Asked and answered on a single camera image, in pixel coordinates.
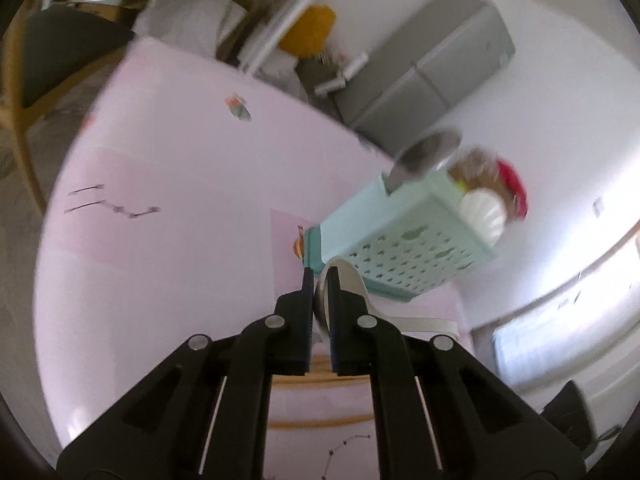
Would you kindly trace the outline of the white plastic bag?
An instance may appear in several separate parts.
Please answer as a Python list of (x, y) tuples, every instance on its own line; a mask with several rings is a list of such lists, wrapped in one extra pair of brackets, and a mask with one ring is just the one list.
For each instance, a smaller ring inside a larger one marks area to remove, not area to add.
[(214, 58), (247, 14), (234, 0), (149, 0), (132, 30), (140, 37)]

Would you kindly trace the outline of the mint green utensil basket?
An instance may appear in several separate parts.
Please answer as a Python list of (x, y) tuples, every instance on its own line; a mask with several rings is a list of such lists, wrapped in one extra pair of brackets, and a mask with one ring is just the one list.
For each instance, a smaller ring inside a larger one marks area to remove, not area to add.
[(320, 274), (345, 259), (371, 294), (413, 300), (496, 258), (461, 217), (462, 197), (445, 169), (392, 194), (380, 174), (304, 233), (303, 263)]

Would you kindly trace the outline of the metal spoon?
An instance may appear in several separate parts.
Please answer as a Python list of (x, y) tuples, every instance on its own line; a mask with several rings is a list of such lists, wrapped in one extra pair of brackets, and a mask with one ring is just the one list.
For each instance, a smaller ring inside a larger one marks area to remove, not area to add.
[(393, 194), (405, 183), (420, 180), (445, 166), (461, 141), (462, 135), (457, 130), (438, 130), (409, 146), (395, 160), (384, 180), (386, 194)]

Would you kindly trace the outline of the wooden chopstick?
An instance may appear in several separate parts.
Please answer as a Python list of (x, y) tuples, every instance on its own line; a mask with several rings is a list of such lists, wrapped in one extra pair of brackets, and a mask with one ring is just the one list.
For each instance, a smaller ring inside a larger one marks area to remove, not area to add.
[(272, 380), (273, 388), (295, 389), (295, 388), (341, 388), (362, 384), (368, 384), (368, 376), (336, 376), (336, 375), (305, 375), (305, 376), (274, 376)]
[(273, 430), (304, 430), (323, 429), (352, 426), (370, 422), (374, 419), (373, 413), (349, 415), (324, 419), (304, 419), (304, 420), (270, 420), (268, 428)]

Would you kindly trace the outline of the yellow bag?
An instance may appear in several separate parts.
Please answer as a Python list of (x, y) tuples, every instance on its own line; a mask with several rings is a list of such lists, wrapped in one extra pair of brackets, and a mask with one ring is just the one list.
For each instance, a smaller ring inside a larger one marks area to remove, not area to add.
[(280, 39), (278, 47), (296, 58), (319, 54), (336, 21), (329, 6), (310, 6)]

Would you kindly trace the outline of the wooden chair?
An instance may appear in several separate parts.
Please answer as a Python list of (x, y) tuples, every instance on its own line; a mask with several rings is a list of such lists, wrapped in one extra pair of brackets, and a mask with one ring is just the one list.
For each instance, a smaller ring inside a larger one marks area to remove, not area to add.
[(29, 15), (18, 10), (1, 50), (1, 127), (10, 134), (14, 160), (39, 212), (44, 198), (29, 151), (27, 131), (70, 90), (122, 58), (132, 30), (73, 6), (50, 6)]

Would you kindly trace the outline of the grey refrigerator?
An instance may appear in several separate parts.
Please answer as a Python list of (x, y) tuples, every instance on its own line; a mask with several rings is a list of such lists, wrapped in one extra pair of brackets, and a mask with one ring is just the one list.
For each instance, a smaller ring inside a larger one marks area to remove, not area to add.
[(515, 46), (489, 0), (431, 0), (334, 93), (345, 126), (396, 156), (498, 70)]

